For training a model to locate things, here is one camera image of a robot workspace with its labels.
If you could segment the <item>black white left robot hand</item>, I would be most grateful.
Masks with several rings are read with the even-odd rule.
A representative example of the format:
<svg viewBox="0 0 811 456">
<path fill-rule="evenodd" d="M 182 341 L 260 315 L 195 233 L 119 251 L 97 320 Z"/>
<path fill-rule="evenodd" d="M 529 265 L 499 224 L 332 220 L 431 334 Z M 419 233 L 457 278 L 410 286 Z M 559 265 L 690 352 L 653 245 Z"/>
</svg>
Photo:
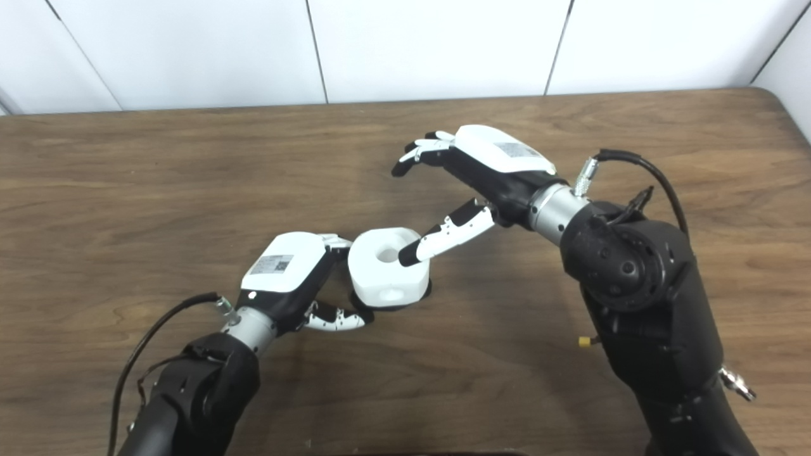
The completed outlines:
<svg viewBox="0 0 811 456">
<path fill-rule="evenodd" d="M 252 308 L 269 318 L 278 336 L 301 328 L 333 332 L 368 326 L 373 312 L 317 300 L 351 246 L 337 234 L 298 231 L 276 236 L 241 278 L 238 308 Z"/>
</svg>

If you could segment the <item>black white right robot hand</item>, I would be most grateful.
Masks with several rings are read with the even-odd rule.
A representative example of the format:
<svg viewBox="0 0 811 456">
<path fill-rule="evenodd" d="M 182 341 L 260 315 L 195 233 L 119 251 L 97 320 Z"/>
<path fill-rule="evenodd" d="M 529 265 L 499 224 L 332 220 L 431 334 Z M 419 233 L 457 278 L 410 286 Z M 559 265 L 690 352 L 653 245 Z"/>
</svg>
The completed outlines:
<svg viewBox="0 0 811 456">
<path fill-rule="evenodd" d="M 454 134 L 427 133 L 405 147 L 391 174 L 403 177 L 417 164 L 443 168 L 478 196 L 400 249 L 398 260 L 404 267 L 468 243 L 495 225 L 530 230 L 535 197 L 565 181 L 541 153 L 499 129 L 481 125 L 463 126 Z"/>
</svg>

